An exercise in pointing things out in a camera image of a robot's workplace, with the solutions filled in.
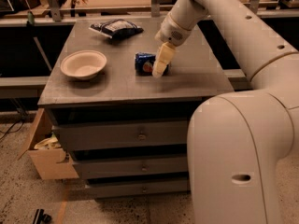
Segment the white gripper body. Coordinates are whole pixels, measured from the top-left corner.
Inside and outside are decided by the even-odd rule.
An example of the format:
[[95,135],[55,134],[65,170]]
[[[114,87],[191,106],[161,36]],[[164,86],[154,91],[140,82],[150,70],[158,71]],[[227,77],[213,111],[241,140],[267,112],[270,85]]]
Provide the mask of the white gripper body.
[[176,18],[171,13],[168,13],[161,23],[155,38],[178,47],[186,41],[191,31],[192,25],[187,20]]

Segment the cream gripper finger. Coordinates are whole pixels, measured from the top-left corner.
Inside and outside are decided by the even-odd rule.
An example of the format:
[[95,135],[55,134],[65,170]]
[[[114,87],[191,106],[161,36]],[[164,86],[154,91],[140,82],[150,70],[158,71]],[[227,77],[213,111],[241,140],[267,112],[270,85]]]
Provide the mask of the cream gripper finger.
[[172,61],[176,53],[176,47],[169,42],[163,43],[157,51],[156,59],[152,69],[152,75],[154,77],[161,77],[166,67]]

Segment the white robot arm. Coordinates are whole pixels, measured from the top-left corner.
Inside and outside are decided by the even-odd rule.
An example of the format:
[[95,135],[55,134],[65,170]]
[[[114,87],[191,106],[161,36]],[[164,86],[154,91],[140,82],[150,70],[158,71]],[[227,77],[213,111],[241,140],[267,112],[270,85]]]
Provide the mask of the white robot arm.
[[177,0],[156,35],[160,77],[195,24],[211,17],[250,90],[194,111],[187,156],[195,224],[283,224],[279,160],[299,146],[299,53],[239,0]]

